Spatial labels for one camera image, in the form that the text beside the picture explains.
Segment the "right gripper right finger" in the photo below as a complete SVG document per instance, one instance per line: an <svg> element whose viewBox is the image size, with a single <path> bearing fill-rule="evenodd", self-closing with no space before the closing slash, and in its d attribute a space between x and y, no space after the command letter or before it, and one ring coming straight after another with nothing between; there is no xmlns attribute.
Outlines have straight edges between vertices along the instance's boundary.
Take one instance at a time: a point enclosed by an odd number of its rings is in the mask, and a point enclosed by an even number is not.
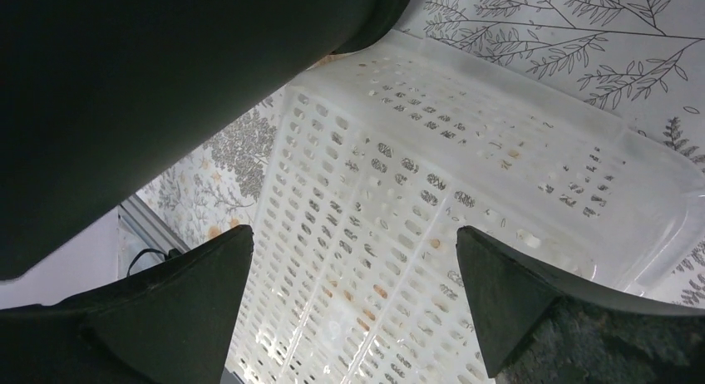
<svg viewBox="0 0 705 384"><path fill-rule="evenodd" d="M703 310L602 286L471 226L456 256L496 382L703 382Z"/></svg>

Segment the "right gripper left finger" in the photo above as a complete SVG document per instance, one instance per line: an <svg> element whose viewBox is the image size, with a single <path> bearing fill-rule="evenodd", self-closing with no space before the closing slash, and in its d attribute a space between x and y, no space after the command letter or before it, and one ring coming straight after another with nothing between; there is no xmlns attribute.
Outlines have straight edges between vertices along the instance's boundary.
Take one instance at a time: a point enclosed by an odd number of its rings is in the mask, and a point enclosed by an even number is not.
<svg viewBox="0 0 705 384"><path fill-rule="evenodd" d="M253 251L239 225L57 304L2 310L2 382L220 382Z"/></svg>

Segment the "white perforated plastic basket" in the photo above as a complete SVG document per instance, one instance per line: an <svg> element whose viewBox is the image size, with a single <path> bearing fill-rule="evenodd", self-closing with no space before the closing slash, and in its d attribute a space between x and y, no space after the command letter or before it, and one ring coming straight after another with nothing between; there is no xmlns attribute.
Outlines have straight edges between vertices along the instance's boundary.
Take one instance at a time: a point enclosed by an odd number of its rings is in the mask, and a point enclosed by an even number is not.
<svg viewBox="0 0 705 384"><path fill-rule="evenodd" d="M601 111L391 32L284 90L226 366L247 383L486 383L470 225L643 295L704 235L704 175Z"/></svg>

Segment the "large black cylindrical container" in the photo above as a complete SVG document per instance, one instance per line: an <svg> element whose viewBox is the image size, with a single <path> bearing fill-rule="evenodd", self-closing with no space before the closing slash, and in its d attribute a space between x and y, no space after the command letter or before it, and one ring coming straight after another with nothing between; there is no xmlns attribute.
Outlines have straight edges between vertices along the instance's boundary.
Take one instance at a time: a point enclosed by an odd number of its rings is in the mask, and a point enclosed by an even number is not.
<svg viewBox="0 0 705 384"><path fill-rule="evenodd" d="M1 0L1 277L21 277L411 0Z"/></svg>

